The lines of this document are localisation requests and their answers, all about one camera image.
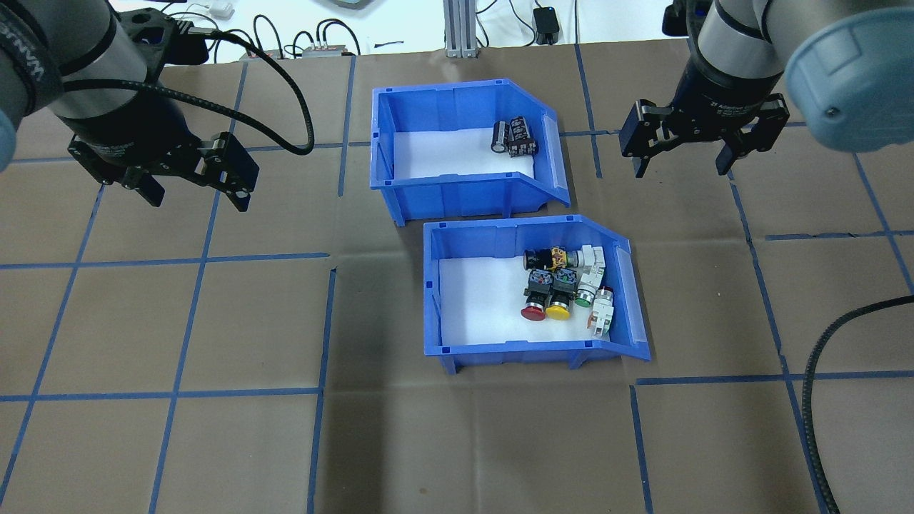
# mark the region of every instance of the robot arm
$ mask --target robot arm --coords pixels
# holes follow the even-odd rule
[[[165,190],[154,176],[182,177],[222,191],[236,209],[247,210],[257,164],[230,133],[208,140],[191,134],[167,97],[231,115],[258,130],[265,127],[158,84],[166,63],[206,62],[207,37],[249,48],[233,35],[195,28],[152,8],[117,13],[106,0],[0,0],[0,169],[12,158],[22,118],[48,106],[75,134],[70,154],[98,182],[120,183],[159,206]],[[309,144],[291,146],[266,129],[268,136],[306,155],[314,147],[314,133],[301,91],[282,67],[266,55],[261,58],[295,92]]]
[[[720,175],[771,149],[789,117],[771,94],[781,75],[823,145],[914,140],[914,0],[676,0],[664,31],[688,35],[691,56],[672,102],[639,100],[622,128],[637,177],[683,143],[722,139]]]

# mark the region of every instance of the white electrical component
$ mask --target white electrical component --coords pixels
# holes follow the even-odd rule
[[[601,287],[593,300],[593,310],[587,318],[587,328],[593,330],[594,337],[603,337],[610,332],[612,323],[612,289]]]
[[[215,19],[229,19],[235,14],[235,6],[231,2],[218,0],[209,5],[209,13]]]
[[[597,295],[597,289],[603,283],[603,275],[606,273],[606,259],[603,256],[602,246],[594,247],[585,244],[578,254],[580,255],[579,266],[582,266],[584,270],[580,275],[575,303],[582,307],[590,307],[594,296]]]

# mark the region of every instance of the yellow push button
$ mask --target yellow push button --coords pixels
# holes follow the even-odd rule
[[[550,305],[546,307],[546,316],[551,317],[552,319],[557,319],[560,321],[565,321],[571,317],[571,313],[565,306],[562,305]]]

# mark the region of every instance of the black electronic component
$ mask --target black electronic component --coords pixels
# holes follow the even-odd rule
[[[574,301],[575,291],[578,290],[578,273],[569,268],[556,270],[552,282],[552,298],[549,299],[549,307],[546,309],[546,315],[558,320],[566,320],[571,317],[569,307]]]
[[[535,155],[537,149],[537,142],[530,135],[530,129],[524,116],[517,116],[511,120],[511,141],[508,142],[508,154],[512,157]]]
[[[533,10],[533,26],[537,28],[538,45],[554,45],[558,42],[558,18],[552,7],[538,7]]]
[[[509,141],[511,141],[511,134],[508,133],[508,124],[501,121],[495,122],[492,127],[492,151],[497,154],[507,152]]]
[[[546,302],[552,294],[552,273],[545,270],[530,270],[526,279],[526,305],[520,315],[530,321],[546,319]]]
[[[524,251],[525,270],[549,270],[558,268],[577,268],[580,261],[580,252],[566,252],[560,246],[553,246],[543,250]]]

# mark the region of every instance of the blue tape line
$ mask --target blue tape line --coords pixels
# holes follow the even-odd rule
[[[266,389],[225,389],[204,391],[179,391],[178,398],[237,398],[250,396],[304,396],[318,394],[318,387],[289,387]],[[129,392],[64,392],[53,394],[8,394],[0,395],[0,403],[13,402],[88,402],[101,400],[164,400],[172,397],[171,391],[129,391]]]
[[[76,267],[74,262],[39,262],[35,264],[0,264],[0,270],[53,270]]]
[[[593,150],[593,167],[597,170],[597,178],[603,178],[603,168],[600,166],[600,149],[597,147],[597,136],[590,137],[590,148]]]
[[[584,91],[584,105],[587,107],[587,125],[590,128],[590,148],[593,150],[593,167],[597,170],[597,178],[603,178],[603,169],[600,166],[600,150],[597,148],[597,136],[594,134],[593,108],[590,105],[590,88],[587,86],[587,73],[584,72],[584,59],[580,55],[580,46],[575,44],[574,54],[578,59],[578,73],[580,73],[580,86]]]
[[[781,359],[781,368],[784,369],[784,387],[787,388],[787,397],[791,402],[791,410],[793,411],[793,421],[797,425],[797,434],[800,436],[800,446],[802,448],[802,456],[806,461],[806,468],[809,470],[810,479],[813,481],[813,492],[815,493],[815,500],[819,504],[819,512],[821,514],[828,514],[828,507],[825,506],[825,500],[822,498],[822,490],[819,488],[819,482],[815,479],[815,473],[813,472],[813,460],[809,456],[809,446],[806,444],[806,429],[802,424],[802,415],[800,413],[800,403],[797,402],[796,391],[793,390],[793,384],[790,381],[790,369],[787,366],[787,359],[783,355],[778,355]]]
[[[727,173],[730,179],[730,191],[733,193],[733,200],[737,204],[739,211],[739,220],[742,222],[743,234],[746,237],[746,244],[749,245],[749,253],[752,255],[752,267],[755,269],[755,278],[759,283],[761,292],[761,301],[765,305],[765,316],[768,317],[768,326],[771,329],[771,336],[774,338],[774,347],[781,354],[781,332],[778,330],[778,324],[774,320],[774,310],[771,308],[771,299],[768,296],[768,286],[765,285],[765,277],[761,274],[761,265],[759,264],[759,253],[756,252],[755,243],[752,242],[752,233],[749,231],[749,221],[746,219],[746,210],[743,208],[742,200],[739,198],[736,182],[733,181],[733,174]]]
[[[321,353],[321,375],[318,380],[317,410],[314,413],[314,433],[311,441],[311,470],[308,475],[308,514],[314,514],[314,495],[317,493],[317,456],[321,446],[321,426],[324,422],[324,388],[327,385],[327,363],[330,359],[330,330],[333,324],[336,268],[330,270],[327,285],[327,308],[324,314],[324,349]]]
[[[752,266],[755,268],[756,280],[759,283],[759,291],[761,292],[761,300],[765,305],[765,315],[768,317],[768,325],[771,329],[771,336],[774,338],[774,346],[778,350],[778,359],[781,360],[781,378],[784,380],[784,387],[787,388],[787,395],[791,402],[791,410],[793,411],[794,421],[797,423],[798,435],[802,443],[803,457],[806,459],[806,469],[809,472],[810,481],[813,483],[813,491],[815,491],[815,498],[819,504],[819,510],[823,514],[827,513],[825,508],[824,501],[822,500],[822,493],[819,491],[819,484],[815,479],[815,473],[813,472],[813,462],[809,457],[809,448],[806,447],[806,438],[803,435],[803,426],[802,426],[802,417],[800,415],[800,407],[796,401],[796,394],[793,391],[793,384],[790,380],[790,367],[787,365],[787,359],[784,358],[781,353],[781,332],[778,330],[777,321],[774,319],[774,310],[771,308],[771,298],[768,295],[768,286],[765,284],[765,277],[761,272],[761,266],[759,264],[759,254],[756,251],[755,243],[752,241],[752,232],[749,230],[749,221],[746,219],[746,210],[743,208],[742,200],[739,198],[739,190],[737,189],[736,181],[733,179],[733,173],[727,173],[727,177],[730,181],[730,190],[733,192],[733,200],[736,202],[737,210],[739,211],[739,219],[742,222],[743,233],[746,236],[746,244],[749,245],[749,252],[752,255]]]
[[[39,402],[80,402],[89,400],[162,400],[171,397],[168,391],[148,392],[64,392],[39,394]]]
[[[865,379],[911,379],[914,369],[893,369],[886,371],[832,371],[816,373],[816,380],[865,380]],[[802,380],[802,374],[791,373],[788,380]],[[722,375],[708,377],[655,377],[638,379],[635,385],[686,385],[686,384],[729,384],[776,382],[784,380],[784,375]]]
[[[742,382],[776,382],[784,380],[783,375],[724,375],[719,377],[662,377],[638,379],[636,385],[682,385],[682,384],[730,384]]]
[[[82,256],[86,253],[86,247],[89,245],[89,237],[92,234],[92,227],[95,226],[95,219],[98,216],[99,206],[101,205],[101,198],[104,196],[104,192],[105,187],[99,187],[99,192],[95,196],[95,203],[92,205],[92,213],[89,215],[89,221],[86,223],[86,231],[83,232],[82,235],[80,249],[76,253],[76,263],[82,262]],[[60,325],[63,322],[63,315],[67,310],[69,297],[73,293],[73,284],[76,282],[77,270],[78,268],[74,267],[69,274],[67,288],[64,290],[63,298],[60,300],[60,308],[58,309],[57,317],[54,320],[54,327],[51,329],[51,335],[48,338],[48,346],[45,348],[44,357],[41,359],[41,366],[38,368],[38,375],[35,378],[35,385],[32,386],[31,399],[28,401],[26,412],[22,417],[22,423],[19,424],[19,432],[16,435],[16,442],[13,444],[13,453],[9,457],[9,462],[6,463],[6,471],[4,472],[3,482],[0,483],[0,506],[3,505],[3,500],[6,497],[6,489],[9,487],[9,480],[13,476],[13,469],[16,467],[16,460],[19,456],[19,450],[22,449],[22,441],[26,437],[28,422],[31,420],[32,411],[35,409],[35,402],[37,400],[38,391],[41,390],[41,382],[45,379],[45,372],[48,370],[48,363],[51,359],[51,352],[54,351],[54,344],[57,342]]]
[[[308,253],[263,253],[256,255],[226,255],[207,257],[207,262],[240,262],[240,261],[286,261],[293,259],[323,259],[329,257],[326,252]],[[199,258],[187,259],[152,259],[149,261],[104,261],[104,262],[38,262],[34,264],[0,264],[3,270],[43,270],[67,268],[122,268],[136,266],[167,266],[180,264],[199,264]]]
[[[641,469],[641,488],[644,493],[644,511],[654,514],[654,501],[651,499],[651,482],[647,477],[647,456],[644,454],[644,437],[641,432],[641,414],[638,411],[638,393],[634,386],[629,386],[632,398],[632,423],[634,424],[634,444],[638,449],[638,467]]]
[[[578,73],[580,74],[580,86],[584,91],[584,105],[587,107],[587,126],[593,132],[593,108],[590,105],[590,89],[587,87],[587,73],[584,72],[584,59],[580,55],[580,45],[575,43],[574,55],[578,60]]]
[[[181,389],[181,379],[184,375],[184,366],[187,360],[187,348],[190,345],[190,334],[194,328],[194,316],[197,314],[197,303],[200,299],[200,289],[203,287],[203,273],[207,268],[207,255],[209,254],[209,244],[213,240],[213,227],[216,225],[216,214],[219,209],[219,192],[216,191],[213,196],[213,207],[209,211],[209,223],[207,225],[207,236],[203,241],[203,252],[200,255],[200,265],[197,269],[197,281],[194,285],[194,295],[190,301],[190,312],[187,314],[187,323],[184,329],[184,341],[181,343],[181,354],[177,361],[177,370],[175,371],[175,383],[172,386],[171,401],[168,403],[168,415],[165,418],[165,432],[162,435],[162,446],[159,448],[159,460],[155,466],[155,480],[153,482],[153,493],[149,499],[149,514],[155,513],[158,505],[159,490],[162,486],[162,473],[165,471],[165,457],[168,455],[168,443],[171,440],[171,430],[175,423],[175,408],[177,407],[178,392]]]
[[[178,398],[238,398],[248,396],[301,396],[318,394],[316,387],[290,387],[272,389],[228,389],[213,391],[179,391]]]
[[[327,385],[327,362],[330,359],[330,325],[333,322],[335,295],[336,268],[330,270],[330,282],[327,285],[327,308],[324,312],[324,349],[321,354],[321,376],[318,381],[318,387],[321,390]]]
[[[199,259],[152,259],[150,261],[81,262],[80,268],[123,268],[133,266],[166,266],[172,264],[198,264]]]
[[[329,253],[273,253],[262,255],[228,255],[225,257],[207,257],[207,262],[247,262],[247,261],[289,261],[293,259],[323,259]]]
[[[343,196],[345,189],[345,159],[349,148],[349,118],[352,115],[352,90],[353,84],[356,83],[356,57],[353,56],[349,61],[349,84],[346,86],[345,94],[345,118],[343,118],[343,152],[340,154],[340,177],[339,184],[336,186],[336,195]]]
[[[73,157],[36,157],[33,159],[13,159],[9,162],[11,165],[31,165],[31,164],[45,164],[45,163],[65,163],[72,161]]]
[[[802,374],[794,373],[791,380],[802,380]],[[816,380],[869,380],[869,379],[912,379],[914,369],[892,369],[886,371],[826,371],[816,373]]]
[[[244,82],[248,79],[248,63],[244,62],[241,65],[241,78],[238,81],[238,92],[235,93],[235,111],[241,107],[241,96],[244,93]],[[237,121],[235,118],[231,119],[231,123],[228,124],[228,131],[235,133],[235,125]]]
[[[879,216],[879,222],[882,223],[882,229],[886,231],[888,244],[891,245],[892,252],[895,253],[895,260],[898,261],[898,268],[901,270],[901,275],[905,278],[905,284],[908,285],[908,290],[914,294],[914,282],[911,282],[911,274],[908,271],[908,266],[901,256],[901,250],[898,248],[898,243],[895,242],[895,237],[892,235],[892,229],[888,226],[886,215],[879,206],[879,200],[876,199],[876,192],[873,190],[873,187],[870,186],[869,179],[866,178],[866,171],[863,169],[863,163],[860,162],[860,157],[856,153],[854,153],[854,163],[857,166],[857,174],[860,176],[860,180],[863,181],[866,193],[869,195],[869,200],[873,203],[873,209],[876,210],[876,215]]]
[[[773,234],[765,236],[765,241],[808,241],[813,239],[854,239],[854,238],[881,238],[886,233],[882,230],[878,232],[865,232],[855,234],[853,232],[824,232],[821,234]]]

